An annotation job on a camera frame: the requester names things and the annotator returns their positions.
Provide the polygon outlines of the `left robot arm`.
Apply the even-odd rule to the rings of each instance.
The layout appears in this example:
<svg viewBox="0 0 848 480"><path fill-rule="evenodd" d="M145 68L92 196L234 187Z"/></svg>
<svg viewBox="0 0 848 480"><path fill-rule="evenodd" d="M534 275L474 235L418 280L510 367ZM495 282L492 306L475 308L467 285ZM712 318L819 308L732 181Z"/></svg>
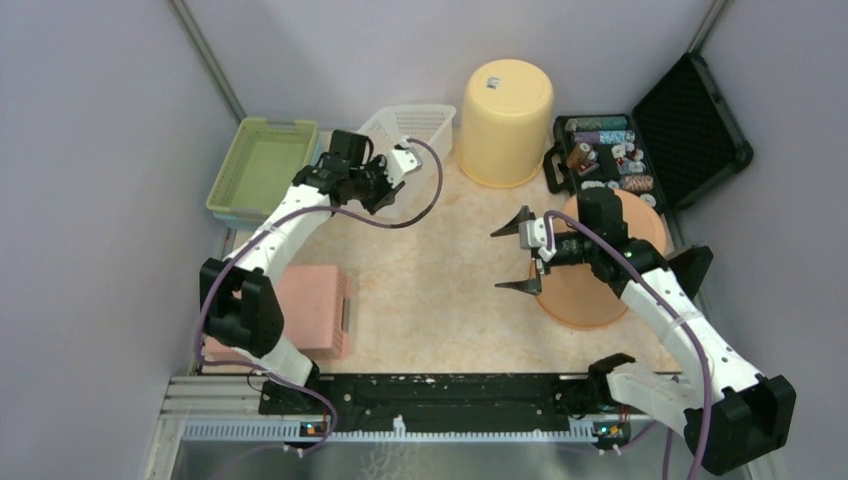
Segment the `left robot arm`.
<svg viewBox="0 0 848 480"><path fill-rule="evenodd" d="M283 401L297 413L319 404L313 360L284 333L275 286L307 239L354 201L374 214L392 204L421 160L409 138L378 154L372 140L336 130L328 151L302 167L284 198L245 244L200 270L201 338L234 350L240 363L285 383Z"/></svg>

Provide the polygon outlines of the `pink plastic basket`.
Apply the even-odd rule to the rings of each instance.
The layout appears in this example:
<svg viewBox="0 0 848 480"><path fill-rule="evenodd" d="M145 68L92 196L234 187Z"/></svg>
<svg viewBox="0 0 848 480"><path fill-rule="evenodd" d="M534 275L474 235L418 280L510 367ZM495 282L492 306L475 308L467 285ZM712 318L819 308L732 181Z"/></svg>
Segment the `pink plastic basket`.
<svg viewBox="0 0 848 480"><path fill-rule="evenodd" d="M349 276L336 265L296 265L277 282L233 268L215 292L202 328L210 361L270 352L282 337L314 361L341 360L348 349Z"/></svg>

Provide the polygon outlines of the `orange capybara bucket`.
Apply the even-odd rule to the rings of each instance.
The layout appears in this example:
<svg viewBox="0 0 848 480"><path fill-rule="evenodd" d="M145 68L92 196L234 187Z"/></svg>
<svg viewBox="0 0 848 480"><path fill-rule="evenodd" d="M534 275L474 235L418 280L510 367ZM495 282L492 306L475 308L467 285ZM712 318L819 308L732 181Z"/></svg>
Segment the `orange capybara bucket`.
<svg viewBox="0 0 848 480"><path fill-rule="evenodd" d="M659 252L671 251L665 222L655 209L639 196L616 189L622 201L623 220L628 233L649 241ZM536 302L555 321L570 328L602 328L622 318L628 307L598 280L587 264L556 267L542 278L542 292Z"/></svg>

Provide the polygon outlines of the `yellow capybara bucket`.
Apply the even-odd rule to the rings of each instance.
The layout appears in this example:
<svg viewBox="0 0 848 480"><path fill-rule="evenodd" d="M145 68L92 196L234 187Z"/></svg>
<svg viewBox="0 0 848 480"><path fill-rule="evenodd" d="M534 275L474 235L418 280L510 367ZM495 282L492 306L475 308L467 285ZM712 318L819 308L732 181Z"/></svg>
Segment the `yellow capybara bucket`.
<svg viewBox="0 0 848 480"><path fill-rule="evenodd" d="M460 168L487 187L529 182L542 166L553 107L552 82L536 65L499 59L478 67L460 111Z"/></svg>

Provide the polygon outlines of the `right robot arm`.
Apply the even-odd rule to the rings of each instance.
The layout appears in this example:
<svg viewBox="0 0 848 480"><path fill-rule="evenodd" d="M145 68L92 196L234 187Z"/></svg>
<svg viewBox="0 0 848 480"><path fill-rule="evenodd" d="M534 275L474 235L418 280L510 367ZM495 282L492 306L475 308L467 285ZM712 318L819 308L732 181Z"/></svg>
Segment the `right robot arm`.
<svg viewBox="0 0 848 480"><path fill-rule="evenodd" d="M501 237L516 236L532 259L532 276L509 288L536 296L554 269L586 265L642 317L686 376L678 383L616 354L590 367L589 404L600 412L623 404L650 415L685 440L692 473L722 475L781 449L796 391L785 377L769 377L738 354L694 304L709 248L664 256L631 235L617 190L593 187L580 191L576 202L575 215L522 207L497 230Z"/></svg>

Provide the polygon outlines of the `white mesh plastic basket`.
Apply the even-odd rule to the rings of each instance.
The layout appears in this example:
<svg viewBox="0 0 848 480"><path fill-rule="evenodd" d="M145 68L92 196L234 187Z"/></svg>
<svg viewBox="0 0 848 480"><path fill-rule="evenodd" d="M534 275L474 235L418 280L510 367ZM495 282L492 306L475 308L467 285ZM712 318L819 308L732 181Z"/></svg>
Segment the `white mesh plastic basket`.
<svg viewBox="0 0 848 480"><path fill-rule="evenodd" d="M401 104L384 107L358 130L368 136L377 154L387 154L400 140L411 137L426 142L444 161L453 149L453 119L456 108L444 104ZM414 148L423 160L421 169L405 178L406 185L393 204L381 209L375 219L385 223L408 220L433 198L437 167L429 152Z"/></svg>

